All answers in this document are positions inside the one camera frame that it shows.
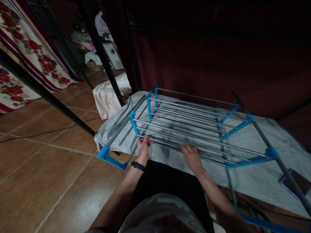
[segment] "smartphone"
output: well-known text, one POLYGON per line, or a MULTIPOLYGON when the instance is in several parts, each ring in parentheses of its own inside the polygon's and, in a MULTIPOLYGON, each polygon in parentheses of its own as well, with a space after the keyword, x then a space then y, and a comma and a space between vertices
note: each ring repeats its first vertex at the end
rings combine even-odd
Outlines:
MULTIPOLYGON (((311 188, 311 182, 308 181, 306 178, 304 178, 302 175, 300 175, 298 172, 296 172, 293 169, 289 169, 288 170, 289 173, 292 175, 292 177, 294 178, 294 180, 296 181, 296 183, 298 184, 299 188, 301 189, 301 191, 303 192, 304 195, 306 195, 308 193, 308 191, 311 188)), ((288 179, 283 176, 280 180, 279 180, 280 184, 287 190, 289 191, 295 198, 299 199, 297 197, 297 194, 294 191, 293 185, 288 181, 288 179)))

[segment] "hand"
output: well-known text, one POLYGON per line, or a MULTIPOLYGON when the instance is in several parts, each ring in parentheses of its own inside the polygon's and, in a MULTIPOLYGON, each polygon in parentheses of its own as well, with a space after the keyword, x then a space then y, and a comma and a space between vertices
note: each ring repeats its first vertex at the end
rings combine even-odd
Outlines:
POLYGON ((143 166, 146 166, 149 159, 148 148, 153 141, 149 140, 148 136, 145 136, 144 140, 141 137, 137 139, 138 157, 135 160, 143 166))
POLYGON ((184 153, 188 167, 195 175, 204 170, 198 150, 194 146, 179 145, 184 153))

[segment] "cardboard box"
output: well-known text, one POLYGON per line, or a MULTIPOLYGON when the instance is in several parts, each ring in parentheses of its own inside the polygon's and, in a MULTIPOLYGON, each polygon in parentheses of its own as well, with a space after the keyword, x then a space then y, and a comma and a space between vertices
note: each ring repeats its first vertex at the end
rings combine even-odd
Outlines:
POLYGON ((96 65, 95 61, 93 61, 92 59, 88 62, 85 63, 87 68, 93 69, 95 71, 102 71, 103 70, 103 66, 102 65, 96 65))

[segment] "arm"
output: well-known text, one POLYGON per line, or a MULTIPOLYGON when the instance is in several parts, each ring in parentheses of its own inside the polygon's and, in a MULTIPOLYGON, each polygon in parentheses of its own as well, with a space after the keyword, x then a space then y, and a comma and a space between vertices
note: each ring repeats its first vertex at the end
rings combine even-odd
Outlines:
POLYGON ((193 171, 211 200, 220 224, 226 232, 253 232, 250 226, 221 192, 208 172, 203 168, 200 155, 194 146, 180 145, 189 168, 193 171))
MULTIPOLYGON (((143 141, 140 138, 137 139, 138 157, 135 161, 144 167, 149 159, 148 147, 151 143, 152 141, 148 140, 148 136, 143 141)), ((118 232, 125 211, 142 174, 143 171, 137 168, 131 167, 129 169, 125 178, 99 212, 90 230, 101 229, 104 232, 118 232)))

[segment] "black pants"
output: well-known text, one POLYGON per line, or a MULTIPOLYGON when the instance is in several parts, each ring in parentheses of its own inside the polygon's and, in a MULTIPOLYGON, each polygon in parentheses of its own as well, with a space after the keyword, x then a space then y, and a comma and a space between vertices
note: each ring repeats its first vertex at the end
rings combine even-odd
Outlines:
POLYGON ((213 220, 208 211, 200 182, 195 176, 149 160, 134 191, 125 217, 144 199, 157 193, 179 197, 192 209, 208 233, 214 233, 213 220))

